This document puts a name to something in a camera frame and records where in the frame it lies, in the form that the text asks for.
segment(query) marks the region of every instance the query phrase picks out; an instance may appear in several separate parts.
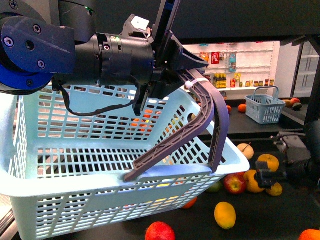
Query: bottle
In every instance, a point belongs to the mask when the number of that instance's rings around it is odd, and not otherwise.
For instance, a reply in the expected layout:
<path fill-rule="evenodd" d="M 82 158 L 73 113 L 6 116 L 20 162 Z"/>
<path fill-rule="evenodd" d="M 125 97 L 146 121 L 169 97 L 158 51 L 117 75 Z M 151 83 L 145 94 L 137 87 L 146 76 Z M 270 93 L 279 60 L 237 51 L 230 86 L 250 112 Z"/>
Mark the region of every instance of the bottle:
<path fill-rule="evenodd" d="M 223 88 L 225 89 L 227 87 L 227 74 L 223 74 Z"/>
<path fill-rule="evenodd" d="M 223 79 L 222 79 L 222 77 L 221 77 L 221 73 L 219 74 L 219 76 L 218 76 L 218 88 L 219 89 L 222 89 L 222 87 L 223 87 Z"/>
<path fill-rule="evenodd" d="M 215 73 L 214 76 L 213 76 L 212 85 L 213 85 L 214 87 L 217 87 L 217 74 L 216 74 L 216 73 Z"/>

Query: light blue plastic basket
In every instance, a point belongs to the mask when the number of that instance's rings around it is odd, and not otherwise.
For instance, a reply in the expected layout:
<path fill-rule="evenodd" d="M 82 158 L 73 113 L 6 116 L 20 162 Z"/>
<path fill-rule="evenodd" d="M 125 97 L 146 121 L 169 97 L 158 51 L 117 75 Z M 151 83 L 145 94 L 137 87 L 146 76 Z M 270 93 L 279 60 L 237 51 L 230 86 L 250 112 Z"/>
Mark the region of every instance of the light blue plastic basket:
<path fill-rule="evenodd" d="M 256 95 L 259 89 L 275 88 L 274 96 Z M 277 86 L 262 86 L 254 90 L 253 95 L 246 96 L 245 114 L 258 124 L 277 124 L 280 120 L 282 109 L 286 103 L 279 97 L 279 88 Z"/>
<path fill-rule="evenodd" d="M 68 89 L 71 109 L 92 112 L 126 104 L 128 86 Z M 62 96 L 46 88 L 17 99 L 1 95 L 0 193 L 10 196 L 23 240 L 46 239 L 183 207 L 226 174 L 249 169 L 226 140 L 215 173 L 209 148 L 197 137 L 136 181 L 124 182 L 133 161 L 188 123 L 199 106 L 179 89 L 149 99 L 136 117 L 131 107 L 92 117 L 70 114 Z M 214 123 L 208 127 L 212 134 Z"/>

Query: lemon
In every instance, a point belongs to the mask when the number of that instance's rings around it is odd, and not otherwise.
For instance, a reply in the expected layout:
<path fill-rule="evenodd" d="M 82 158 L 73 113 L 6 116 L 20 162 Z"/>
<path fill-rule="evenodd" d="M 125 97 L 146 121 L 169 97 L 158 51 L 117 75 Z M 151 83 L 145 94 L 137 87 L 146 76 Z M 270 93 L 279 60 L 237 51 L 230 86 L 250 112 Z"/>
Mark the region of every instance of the lemon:
<path fill-rule="evenodd" d="M 236 210 L 228 202 L 219 202 L 214 209 L 214 219 L 221 228 L 229 230 L 236 224 Z"/>
<path fill-rule="evenodd" d="M 267 194 L 273 197 L 280 196 L 283 192 L 282 186 L 280 183 L 276 182 L 275 185 L 271 187 L 271 189 L 266 189 L 265 190 Z"/>

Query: basket handle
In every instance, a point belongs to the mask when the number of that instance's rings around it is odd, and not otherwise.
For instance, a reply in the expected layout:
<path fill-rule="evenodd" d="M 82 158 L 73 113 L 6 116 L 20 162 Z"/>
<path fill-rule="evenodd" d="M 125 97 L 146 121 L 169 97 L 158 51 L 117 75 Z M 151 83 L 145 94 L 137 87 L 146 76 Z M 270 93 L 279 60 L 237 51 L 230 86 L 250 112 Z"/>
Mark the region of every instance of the basket handle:
<path fill-rule="evenodd" d="M 217 171 L 229 130 L 229 113 L 226 102 L 220 92 L 196 70 L 182 71 L 179 78 L 184 83 L 196 80 L 190 91 L 199 96 L 201 101 L 200 113 L 194 120 L 183 126 L 158 145 L 147 151 L 133 162 L 134 169 L 124 176 L 124 181 L 133 181 L 145 171 L 159 163 L 174 151 L 183 147 L 189 141 L 200 135 L 215 119 L 208 163 L 212 173 Z"/>
<path fill-rule="evenodd" d="M 252 95 L 252 100 L 254 101 L 255 100 L 255 97 L 256 97 L 256 91 L 258 91 L 259 89 L 271 89 L 271 88 L 275 88 L 276 89 L 276 92 L 275 96 L 273 96 L 274 98 L 278 99 L 279 98 L 279 88 L 277 86 L 259 86 L 257 87 L 254 92 L 253 92 L 253 95 Z"/>

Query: product package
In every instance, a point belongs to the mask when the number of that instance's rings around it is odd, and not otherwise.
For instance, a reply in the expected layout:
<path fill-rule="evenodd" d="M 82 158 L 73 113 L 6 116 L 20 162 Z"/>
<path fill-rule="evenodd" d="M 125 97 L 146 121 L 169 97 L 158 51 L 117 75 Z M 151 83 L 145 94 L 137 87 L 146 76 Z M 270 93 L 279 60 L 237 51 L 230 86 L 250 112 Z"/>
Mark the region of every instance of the product package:
<path fill-rule="evenodd" d="M 237 71 L 237 54 L 230 53 L 229 55 L 229 71 L 235 73 Z"/>

